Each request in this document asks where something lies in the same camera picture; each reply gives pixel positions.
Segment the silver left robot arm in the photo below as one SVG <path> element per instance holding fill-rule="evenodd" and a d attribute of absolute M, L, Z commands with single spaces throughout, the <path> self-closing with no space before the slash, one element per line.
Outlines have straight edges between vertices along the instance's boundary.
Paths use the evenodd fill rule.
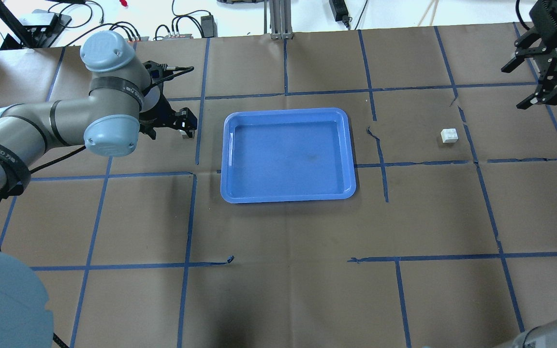
<path fill-rule="evenodd" d="M 35 173 L 29 166 L 53 148 L 123 157 L 136 150 L 140 134 L 155 139 L 156 128 L 194 137 L 197 117 L 188 108 L 173 110 L 163 93 L 164 82 L 193 66 L 141 62 L 119 33 L 108 30 L 92 34 L 79 54 L 91 72 L 86 97 L 0 108 L 0 204 L 26 191 Z M 36 273 L 0 244 L 0 348 L 62 345 L 48 300 Z"/>

